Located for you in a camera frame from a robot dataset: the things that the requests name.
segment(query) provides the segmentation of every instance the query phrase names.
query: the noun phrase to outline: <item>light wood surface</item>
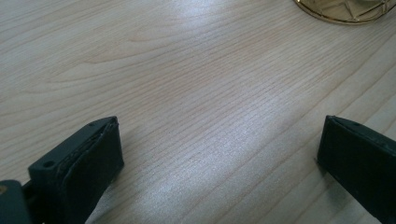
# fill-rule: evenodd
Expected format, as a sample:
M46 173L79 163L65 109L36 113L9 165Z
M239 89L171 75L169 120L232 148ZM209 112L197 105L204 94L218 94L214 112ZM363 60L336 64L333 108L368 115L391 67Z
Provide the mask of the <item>light wood surface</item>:
M291 0L0 2L0 177L116 115L88 223L378 223L315 162L326 115L396 139L396 13Z

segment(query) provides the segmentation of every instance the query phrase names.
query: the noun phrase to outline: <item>small hole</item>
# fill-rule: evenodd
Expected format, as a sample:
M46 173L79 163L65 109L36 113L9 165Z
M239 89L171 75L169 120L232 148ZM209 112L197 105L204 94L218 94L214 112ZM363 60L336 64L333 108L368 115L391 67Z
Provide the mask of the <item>small hole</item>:
M55 164L54 161L47 161L46 163L43 164L43 166L45 168L50 168L51 166L53 166Z
M0 195L6 193L6 191L7 191L7 186L0 185Z

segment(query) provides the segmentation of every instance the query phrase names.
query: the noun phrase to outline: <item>gold metal object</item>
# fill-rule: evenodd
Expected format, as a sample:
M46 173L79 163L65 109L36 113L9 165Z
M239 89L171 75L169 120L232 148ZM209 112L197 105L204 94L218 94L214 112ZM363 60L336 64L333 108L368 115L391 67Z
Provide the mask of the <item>gold metal object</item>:
M318 19L343 24L374 21L396 6L396 0L294 0L294 2Z

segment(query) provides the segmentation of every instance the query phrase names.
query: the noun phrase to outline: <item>wood grain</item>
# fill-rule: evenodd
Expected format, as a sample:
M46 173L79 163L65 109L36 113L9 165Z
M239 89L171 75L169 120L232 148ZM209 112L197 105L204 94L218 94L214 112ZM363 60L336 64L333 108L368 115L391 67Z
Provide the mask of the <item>wood grain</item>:
M396 14L292 1L0 2L0 177L116 115L125 168L88 223L377 223L315 163L326 115L396 139Z

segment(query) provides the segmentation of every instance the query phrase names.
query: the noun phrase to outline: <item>black plastic object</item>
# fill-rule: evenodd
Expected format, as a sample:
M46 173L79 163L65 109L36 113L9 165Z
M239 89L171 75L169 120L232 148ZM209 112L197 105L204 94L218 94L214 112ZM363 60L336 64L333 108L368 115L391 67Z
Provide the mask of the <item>black plastic object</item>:
M357 122L328 116L318 163L380 222L396 223L396 142Z
M7 188L0 195L0 223L84 223L123 164L117 118L94 121L33 163L22 189L16 181L0 182ZM8 217L10 208L29 217Z

